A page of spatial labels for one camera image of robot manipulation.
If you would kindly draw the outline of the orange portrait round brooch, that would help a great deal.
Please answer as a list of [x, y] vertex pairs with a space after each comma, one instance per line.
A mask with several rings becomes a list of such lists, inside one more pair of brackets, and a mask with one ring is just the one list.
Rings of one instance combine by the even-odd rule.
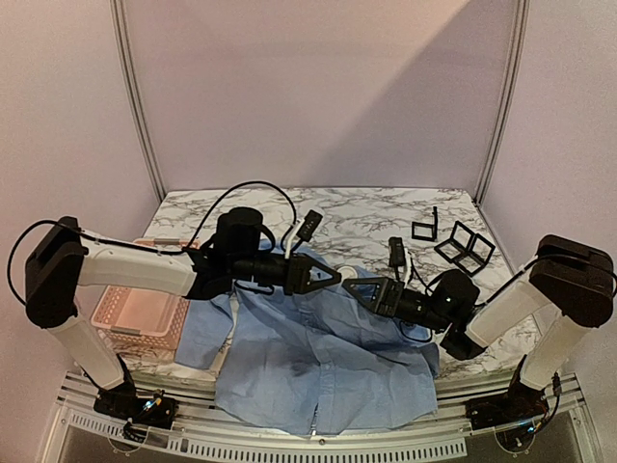
[[354, 284], [360, 277], [358, 270], [352, 265], [341, 265], [336, 271], [340, 275], [340, 282], [342, 284], [346, 284], [347, 282]]

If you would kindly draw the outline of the blue button-up shirt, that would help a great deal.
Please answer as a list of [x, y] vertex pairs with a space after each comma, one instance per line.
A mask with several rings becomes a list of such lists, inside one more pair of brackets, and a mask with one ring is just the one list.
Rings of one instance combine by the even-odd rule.
[[429, 331], [370, 313], [341, 286], [287, 296], [244, 284], [192, 302], [175, 360], [207, 370], [218, 354], [216, 405], [256, 426], [336, 435], [438, 407]]

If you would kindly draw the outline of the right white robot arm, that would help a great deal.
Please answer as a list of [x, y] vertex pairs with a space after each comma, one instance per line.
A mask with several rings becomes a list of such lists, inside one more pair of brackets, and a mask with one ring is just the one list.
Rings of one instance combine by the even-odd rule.
[[429, 294], [391, 278], [346, 279], [343, 288], [369, 312], [444, 334], [441, 346], [459, 361], [482, 354], [532, 314], [552, 308], [556, 318], [523, 359], [518, 381], [498, 412], [519, 420], [589, 332], [613, 314], [616, 273], [611, 256], [555, 234], [544, 236], [532, 259], [485, 302], [460, 269], [442, 273]]

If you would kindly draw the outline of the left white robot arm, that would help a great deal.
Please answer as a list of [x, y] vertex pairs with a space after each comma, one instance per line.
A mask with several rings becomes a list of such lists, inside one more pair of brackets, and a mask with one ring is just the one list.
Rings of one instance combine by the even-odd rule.
[[306, 255], [261, 248], [273, 234], [262, 214], [235, 207], [221, 215], [212, 237], [199, 248], [162, 251], [130, 242], [90, 236], [73, 217], [54, 223], [25, 262], [23, 305], [28, 319], [51, 333], [106, 391], [107, 404], [124, 419], [143, 411], [141, 394], [126, 383], [120, 358], [94, 332], [74, 301], [80, 286], [123, 286], [155, 290], [187, 300], [209, 300], [236, 281], [279, 287], [286, 295], [308, 294], [340, 283], [333, 268]]

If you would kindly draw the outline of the pink plastic basket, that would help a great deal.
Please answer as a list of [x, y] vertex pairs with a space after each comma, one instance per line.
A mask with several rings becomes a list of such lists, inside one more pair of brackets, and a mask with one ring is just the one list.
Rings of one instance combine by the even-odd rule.
[[113, 342], [176, 350], [189, 301], [165, 292], [107, 286], [91, 323]]

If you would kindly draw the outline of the upright black frame box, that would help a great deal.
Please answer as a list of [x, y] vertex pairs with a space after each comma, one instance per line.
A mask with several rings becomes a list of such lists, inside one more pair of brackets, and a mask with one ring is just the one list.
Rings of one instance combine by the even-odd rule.
[[436, 206], [432, 207], [432, 221], [423, 223], [418, 221], [412, 222], [412, 239], [436, 242], [439, 233], [439, 212]]

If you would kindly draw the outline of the open black frame box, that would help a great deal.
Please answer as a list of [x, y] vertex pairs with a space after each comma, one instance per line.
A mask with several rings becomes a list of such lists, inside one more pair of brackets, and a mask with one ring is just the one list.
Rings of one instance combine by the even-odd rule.
[[483, 234], [455, 221], [449, 237], [434, 247], [446, 262], [469, 277], [476, 276], [489, 264], [496, 245]]

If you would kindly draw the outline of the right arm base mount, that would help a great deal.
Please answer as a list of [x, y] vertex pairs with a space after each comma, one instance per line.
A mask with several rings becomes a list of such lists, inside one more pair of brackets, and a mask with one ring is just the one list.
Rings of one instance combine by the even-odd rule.
[[473, 430], [494, 428], [497, 442], [514, 451], [532, 444], [552, 421], [559, 405], [560, 387], [550, 407], [545, 390], [534, 390], [515, 381], [505, 393], [466, 401], [465, 409]]

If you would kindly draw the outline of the right aluminium corner post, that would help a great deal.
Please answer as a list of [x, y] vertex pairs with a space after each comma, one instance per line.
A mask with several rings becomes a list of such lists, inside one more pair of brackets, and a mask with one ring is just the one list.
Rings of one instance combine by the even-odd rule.
[[500, 146], [505, 134], [522, 61], [529, 8], [530, 2], [528, 0], [520, 0], [516, 2], [515, 16], [506, 56], [505, 70], [498, 99], [496, 119], [491, 132], [488, 152], [480, 170], [479, 178], [472, 197], [473, 202], [477, 207], [481, 207], [488, 196], [491, 180], [496, 168]]

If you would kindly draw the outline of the aluminium corner post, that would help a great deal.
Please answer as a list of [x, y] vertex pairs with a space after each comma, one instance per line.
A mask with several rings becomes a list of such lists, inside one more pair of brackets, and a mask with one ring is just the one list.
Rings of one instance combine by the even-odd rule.
[[498, 99], [496, 119], [491, 132], [488, 152], [480, 170], [479, 178], [472, 197], [473, 202], [477, 207], [481, 207], [488, 196], [491, 180], [496, 168], [500, 146], [505, 134], [522, 61], [529, 8], [530, 2], [528, 0], [520, 0], [516, 2], [515, 16], [506, 56], [505, 70]]
[[127, 94], [129, 110], [133, 119], [137, 140], [140, 146], [149, 182], [158, 203], [167, 196], [167, 189], [151, 139], [144, 101], [135, 68], [128, 27], [126, 2], [110, 1], [112, 23], [115, 30], [121, 74]]

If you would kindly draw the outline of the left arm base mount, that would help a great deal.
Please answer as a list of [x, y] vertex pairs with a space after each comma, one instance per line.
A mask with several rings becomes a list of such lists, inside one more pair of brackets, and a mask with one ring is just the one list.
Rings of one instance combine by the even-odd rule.
[[177, 409], [177, 400], [163, 390], [141, 396], [130, 382], [111, 390], [100, 389], [94, 402], [98, 414], [123, 420], [122, 438], [138, 444], [146, 440], [151, 427], [170, 430]]

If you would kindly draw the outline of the left aluminium corner post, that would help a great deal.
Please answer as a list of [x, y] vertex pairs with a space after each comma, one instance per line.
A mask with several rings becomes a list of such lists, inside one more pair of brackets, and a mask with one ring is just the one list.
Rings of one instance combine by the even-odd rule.
[[129, 110], [133, 119], [137, 140], [140, 146], [149, 182], [158, 203], [167, 196], [167, 189], [151, 139], [144, 101], [135, 68], [128, 27], [126, 2], [110, 1], [112, 23], [115, 30], [121, 74], [127, 94]]

